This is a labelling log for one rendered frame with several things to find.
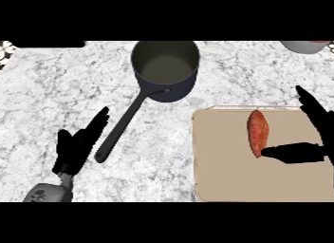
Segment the beige tray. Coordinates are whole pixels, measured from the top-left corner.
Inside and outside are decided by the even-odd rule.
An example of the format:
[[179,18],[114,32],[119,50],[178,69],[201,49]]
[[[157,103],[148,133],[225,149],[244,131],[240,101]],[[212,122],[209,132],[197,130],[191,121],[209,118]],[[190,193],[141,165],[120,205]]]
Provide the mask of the beige tray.
[[218,105],[193,114],[195,192],[203,201],[334,202],[330,161],[287,164],[256,157],[247,120],[253,106]]

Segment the dark long-handled saucepan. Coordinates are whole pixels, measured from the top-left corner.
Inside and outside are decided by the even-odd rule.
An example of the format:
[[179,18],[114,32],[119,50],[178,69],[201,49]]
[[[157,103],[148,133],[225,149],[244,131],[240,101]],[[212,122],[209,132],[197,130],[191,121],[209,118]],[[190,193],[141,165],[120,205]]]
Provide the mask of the dark long-handled saucepan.
[[131,120],[147,98],[162,103],[179,101],[191,92],[200,68],[200,49],[194,41],[139,41],[131,64],[141,87],[138,97],[95,154],[104,163]]

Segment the black flat appliance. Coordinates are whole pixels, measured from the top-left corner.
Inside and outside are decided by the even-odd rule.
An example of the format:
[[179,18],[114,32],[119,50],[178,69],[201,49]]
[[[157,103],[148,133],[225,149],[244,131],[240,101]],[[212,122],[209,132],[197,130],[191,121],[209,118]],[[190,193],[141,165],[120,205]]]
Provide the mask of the black flat appliance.
[[85,41],[11,41],[21,48],[69,48],[85,47]]

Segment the orange sweet potato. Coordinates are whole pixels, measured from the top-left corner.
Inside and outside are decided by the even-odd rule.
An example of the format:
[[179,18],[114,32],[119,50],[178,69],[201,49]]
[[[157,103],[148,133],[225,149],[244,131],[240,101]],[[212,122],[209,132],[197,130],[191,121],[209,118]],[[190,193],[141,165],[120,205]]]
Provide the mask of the orange sweet potato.
[[249,142],[256,158],[262,156],[262,151],[266,148],[269,125],[265,114],[260,110],[254,110],[247,120]]

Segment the grey round container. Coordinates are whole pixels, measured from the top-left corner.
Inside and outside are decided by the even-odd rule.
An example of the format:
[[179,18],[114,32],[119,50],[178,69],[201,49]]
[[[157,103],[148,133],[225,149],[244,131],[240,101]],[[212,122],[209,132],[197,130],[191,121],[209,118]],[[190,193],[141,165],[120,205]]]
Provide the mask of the grey round container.
[[328,44],[330,41],[283,41],[284,47],[300,54],[316,54]]

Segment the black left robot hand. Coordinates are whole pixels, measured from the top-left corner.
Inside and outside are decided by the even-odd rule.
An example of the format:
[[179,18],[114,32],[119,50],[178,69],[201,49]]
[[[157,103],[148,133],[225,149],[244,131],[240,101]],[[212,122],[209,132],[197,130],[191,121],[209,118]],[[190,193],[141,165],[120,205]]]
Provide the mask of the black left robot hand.
[[108,107],[104,107],[88,127],[80,129],[74,135],[66,129],[58,131],[58,158],[52,167],[52,172],[57,175],[66,173],[74,176],[80,172],[108,123],[108,112]]

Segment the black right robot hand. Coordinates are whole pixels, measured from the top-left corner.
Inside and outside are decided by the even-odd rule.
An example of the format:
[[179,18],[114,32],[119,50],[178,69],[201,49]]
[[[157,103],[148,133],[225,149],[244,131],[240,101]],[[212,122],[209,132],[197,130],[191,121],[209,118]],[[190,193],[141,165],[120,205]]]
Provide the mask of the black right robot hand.
[[300,109],[321,134],[322,145],[300,142],[266,147],[262,150],[265,157],[280,159],[287,164],[321,162],[330,158],[334,165],[334,111],[327,111],[316,100],[315,96],[299,85],[296,87]]

